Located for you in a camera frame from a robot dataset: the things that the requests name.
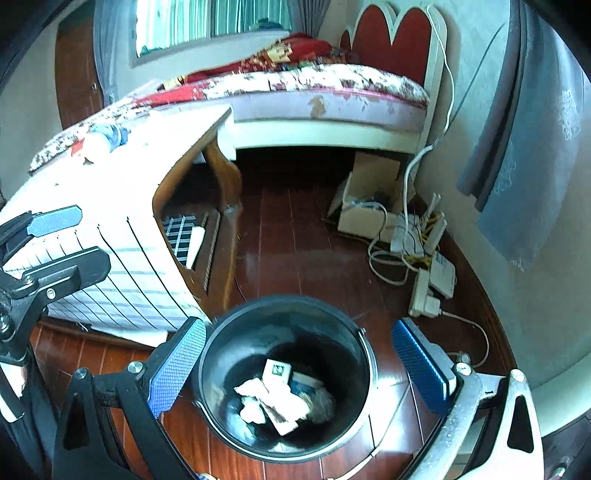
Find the window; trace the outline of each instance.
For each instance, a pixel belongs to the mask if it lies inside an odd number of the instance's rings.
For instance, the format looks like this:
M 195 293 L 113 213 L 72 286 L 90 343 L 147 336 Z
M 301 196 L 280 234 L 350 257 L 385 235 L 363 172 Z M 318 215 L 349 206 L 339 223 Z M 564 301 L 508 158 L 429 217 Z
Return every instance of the window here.
M 199 38 L 289 30 L 289 0 L 137 0 L 138 57 Z

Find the gray curtain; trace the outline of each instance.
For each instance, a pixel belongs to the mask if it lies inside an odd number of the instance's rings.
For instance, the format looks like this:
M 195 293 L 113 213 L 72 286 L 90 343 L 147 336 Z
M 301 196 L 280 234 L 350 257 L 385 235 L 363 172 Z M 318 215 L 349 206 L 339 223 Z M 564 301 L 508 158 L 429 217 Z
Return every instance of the gray curtain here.
M 123 25 L 128 1 L 96 0 L 93 20 L 93 49 L 96 72 L 103 90 L 105 106 L 119 100 L 115 80 L 116 50 L 118 34 L 127 32 Z
M 579 152 L 586 76 L 557 33 L 511 0 L 499 85 L 457 188 L 478 225 L 518 268 L 529 267 L 558 218 Z
M 291 29 L 317 37 L 330 0 L 289 0 Z

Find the white box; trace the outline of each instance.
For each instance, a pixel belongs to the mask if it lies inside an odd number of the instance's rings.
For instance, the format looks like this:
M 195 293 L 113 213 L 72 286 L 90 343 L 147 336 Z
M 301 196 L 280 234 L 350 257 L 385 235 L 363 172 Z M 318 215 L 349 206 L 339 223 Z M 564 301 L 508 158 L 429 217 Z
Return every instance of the white box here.
M 338 230 L 343 233 L 374 239 L 384 223 L 384 211 L 355 205 L 355 202 L 385 194 L 393 202 L 388 212 L 386 227 L 380 235 L 382 242 L 390 243 L 395 214 L 402 211 L 403 175 L 398 176 L 400 162 L 357 152 L 353 171 L 337 189 L 328 216 L 341 208 Z M 408 200 L 414 197 L 412 182 L 408 184 Z

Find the wooden door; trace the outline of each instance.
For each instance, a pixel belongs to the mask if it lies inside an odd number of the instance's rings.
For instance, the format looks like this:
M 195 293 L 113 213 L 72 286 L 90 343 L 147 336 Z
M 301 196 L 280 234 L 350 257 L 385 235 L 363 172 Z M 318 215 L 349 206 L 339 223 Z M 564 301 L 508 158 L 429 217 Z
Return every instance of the wooden door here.
M 103 108 L 92 48 L 94 0 L 85 2 L 60 23 L 56 39 L 56 93 L 65 129 Z

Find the mattress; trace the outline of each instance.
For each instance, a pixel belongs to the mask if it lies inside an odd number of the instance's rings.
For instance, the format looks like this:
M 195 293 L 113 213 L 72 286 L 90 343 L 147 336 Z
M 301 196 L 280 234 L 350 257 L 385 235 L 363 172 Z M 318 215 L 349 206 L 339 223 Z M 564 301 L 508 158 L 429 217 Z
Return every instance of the mattress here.
M 249 93 L 215 100 L 166 105 L 173 113 L 212 105 L 232 105 L 234 122 L 256 120 L 337 120 L 420 133 L 427 111 L 391 95 L 352 89 Z
M 286 72 L 221 75 L 181 85 L 137 100 L 138 106 L 231 98 L 250 93 L 325 90 L 373 92 L 426 108 L 427 92 L 412 80 L 364 65 L 314 65 Z

